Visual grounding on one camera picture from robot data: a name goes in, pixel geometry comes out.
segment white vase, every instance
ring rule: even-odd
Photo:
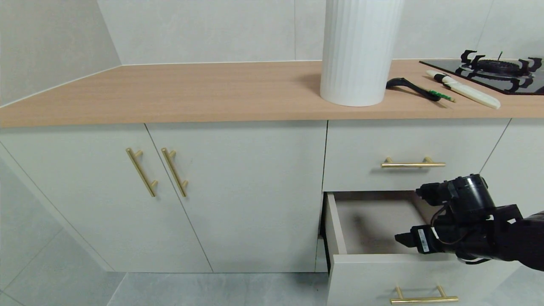
[[[327,0],[321,97],[339,105],[381,102],[404,0]]]

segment gold bar handle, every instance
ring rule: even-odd
[[[415,297],[415,298],[404,298],[403,292],[399,287],[396,287],[397,295],[399,298],[392,298],[390,302],[392,305],[396,304],[427,304],[427,303],[448,303],[448,302],[458,302],[459,298],[456,296],[447,296],[444,293],[442,286],[436,287],[440,292],[439,297]]]
[[[144,154],[141,150],[134,153],[131,148],[127,149],[128,157],[131,158],[132,163],[134,164],[134,167],[136,168],[136,171],[138,171],[138,174],[141,177],[141,180],[144,181],[145,187],[147,187],[147,191],[151,194],[151,197],[155,197],[155,191],[153,189],[155,186],[159,183],[157,180],[152,181],[149,183],[149,180],[147,179],[147,176],[145,175],[144,171],[141,169],[140,163],[138,162],[138,157],[140,157],[142,154]]]
[[[176,167],[174,167],[174,162],[172,159],[174,158],[174,156],[176,156],[176,151],[172,150],[168,152],[167,148],[162,148],[161,151],[164,155],[166,163],[168,164],[168,168],[170,168],[170,172],[172,172],[172,176],[174,176],[177,187],[180,189],[181,196],[185,198],[187,196],[187,193],[185,192],[185,186],[187,186],[189,182],[187,180],[182,182],[180,176],[177,173]]]
[[[428,156],[425,156],[422,163],[394,163],[390,157],[385,159],[385,163],[381,164],[382,168],[436,168],[445,167],[446,163],[435,163]]]

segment kitchen counter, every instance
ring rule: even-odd
[[[0,108],[1,127],[202,121],[544,118],[543,96],[504,95],[482,106],[425,76],[417,60],[394,60],[390,78],[456,99],[430,102],[410,89],[387,90],[382,103],[346,107],[319,96],[321,62],[121,66]]]

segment wire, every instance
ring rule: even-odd
[[[444,210],[446,210],[446,208],[448,208],[448,207],[449,207],[449,203],[446,204],[446,205],[444,205],[444,206],[442,206],[442,208],[440,208],[437,212],[435,212],[435,214],[434,214],[434,215],[432,216],[432,218],[431,218],[431,228],[433,228],[433,229],[435,228],[435,220],[436,220],[436,219],[438,218],[438,216],[439,216]],[[434,231],[434,232],[435,232],[435,235],[436,235],[436,238],[438,239],[438,241],[440,241],[440,242],[442,242],[442,243],[444,243],[444,244],[447,244],[447,245],[456,244],[456,243],[460,242],[461,240],[465,239],[465,238],[468,236],[468,234],[470,234],[470,232],[466,232],[466,233],[463,235],[463,237],[457,239],[457,240],[454,241],[454,242],[445,242],[445,241],[442,241],[442,240],[440,239],[440,237],[438,236],[438,233],[437,233],[436,231]]]

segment open drawer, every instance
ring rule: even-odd
[[[465,305],[487,296],[520,266],[499,261],[468,266],[453,254],[418,254],[396,242],[395,234],[429,222],[436,212],[414,192],[327,193],[325,206],[329,306],[414,304],[415,298],[441,303],[457,297]]]

